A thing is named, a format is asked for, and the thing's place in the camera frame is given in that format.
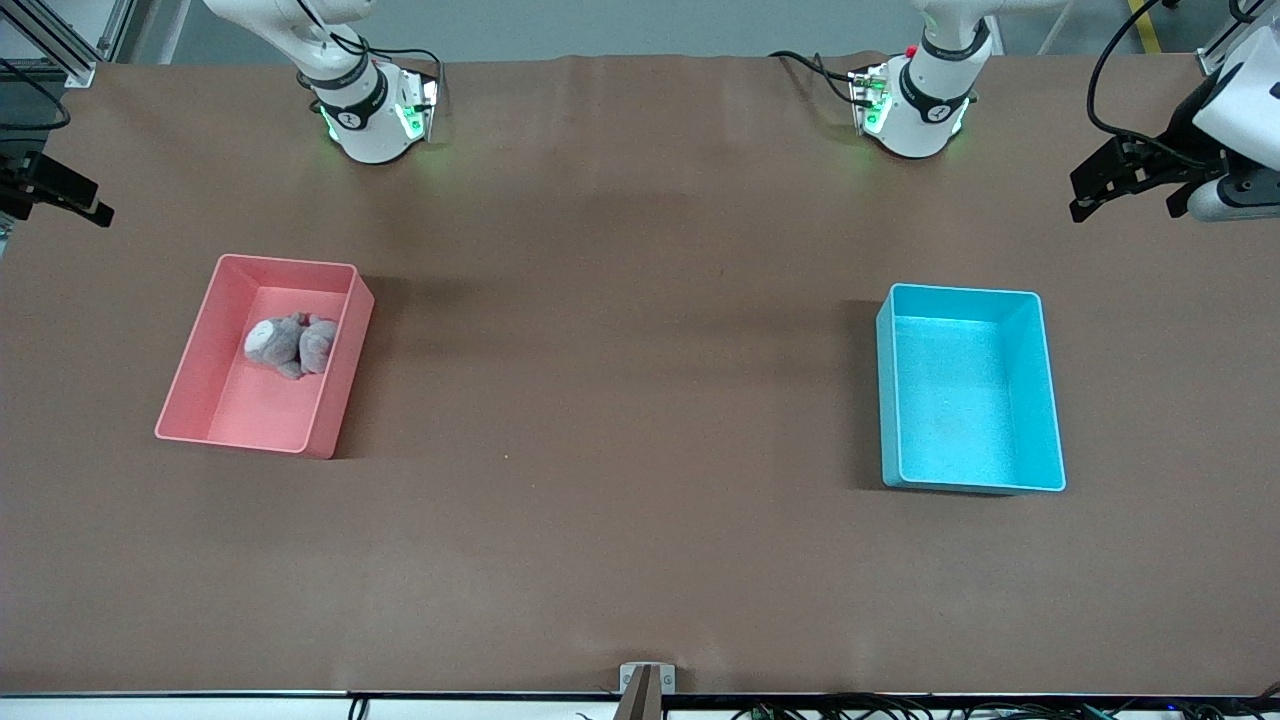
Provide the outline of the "grey plush toy white belly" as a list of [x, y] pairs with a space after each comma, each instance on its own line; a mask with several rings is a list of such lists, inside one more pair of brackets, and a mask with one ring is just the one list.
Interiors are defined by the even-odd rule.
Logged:
[[300, 341], [306, 329], [305, 323], [303, 313], [270, 316], [259, 322], [244, 337], [244, 357], [251, 363], [270, 366], [288, 379], [300, 379], [303, 375]]

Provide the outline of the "pink plastic box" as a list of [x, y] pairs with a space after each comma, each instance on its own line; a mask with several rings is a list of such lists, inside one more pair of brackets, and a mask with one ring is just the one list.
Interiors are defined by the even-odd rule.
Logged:
[[[330, 459], [374, 306], [372, 292], [349, 264], [220, 256], [154, 434], [175, 442]], [[323, 374], [288, 379], [243, 354], [253, 325], [293, 311], [335, 323]]]

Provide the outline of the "blue plastic box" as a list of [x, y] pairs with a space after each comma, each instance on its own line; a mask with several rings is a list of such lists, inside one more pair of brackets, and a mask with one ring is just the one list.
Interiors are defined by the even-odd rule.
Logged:
[[1066, 489], [1039, 295], [893, 284], [876, 316], [876, 352], [887, 487]]

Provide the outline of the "brown table mat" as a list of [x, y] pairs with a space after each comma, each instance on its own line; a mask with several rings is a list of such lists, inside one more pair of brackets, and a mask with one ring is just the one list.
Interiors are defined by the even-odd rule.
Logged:
[[[1068, 211], [1088, 56], [947, 151], [759, 58], [456, 64], [343, 156], [284, 67], [99, 72], [0, 260], [0, 691], [1254, 694], [1280, 680], [1280, 222]], [[225, 254], [375, 299], [335, 457], [159, 439]], [[1059, 495], [887, 489], [895, 283], [1044, 305]]]

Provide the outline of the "aluminium frame profile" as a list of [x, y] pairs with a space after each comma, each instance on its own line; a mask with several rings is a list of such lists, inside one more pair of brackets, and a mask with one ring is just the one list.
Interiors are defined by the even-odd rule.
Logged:
[[1215, 33], [1196, 50], [1196, 58], [1202, 74], [1211, 76], [1217, 72], [1249, 32], [1251, 23], [1240, 23], [1234, 19], [1230, 19], [1222, 27], [1217, 28]]
[[91, 86], [101, 55], [44, 0], [0, 0], [0, 18], [67, 76], [68, 87]]
[[140, 0], [102, 0], [109, 3], [109, 13], [96, 49], [105, 61], [115, 61], [125, 44], [125, 36], [140, 5]]

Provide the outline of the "silver metal bracket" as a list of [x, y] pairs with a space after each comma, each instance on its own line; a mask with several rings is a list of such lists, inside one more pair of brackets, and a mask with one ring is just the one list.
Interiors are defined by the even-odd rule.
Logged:
[[625, 694], [632, 680], [648, 673], [650, 684], [659, 688], [662, 694], [678, 693], [678, 669], [675, 664], [659, 661], [636, 661], [622, 664], [618, 669], [618, 694]]

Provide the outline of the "brown support post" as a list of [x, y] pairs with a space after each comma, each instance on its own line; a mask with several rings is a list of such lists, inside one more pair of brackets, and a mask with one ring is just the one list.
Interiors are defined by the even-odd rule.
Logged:
[[620, 697], [612, 720], [664, 720], [663, 694], [650, 684], [648, 673]]

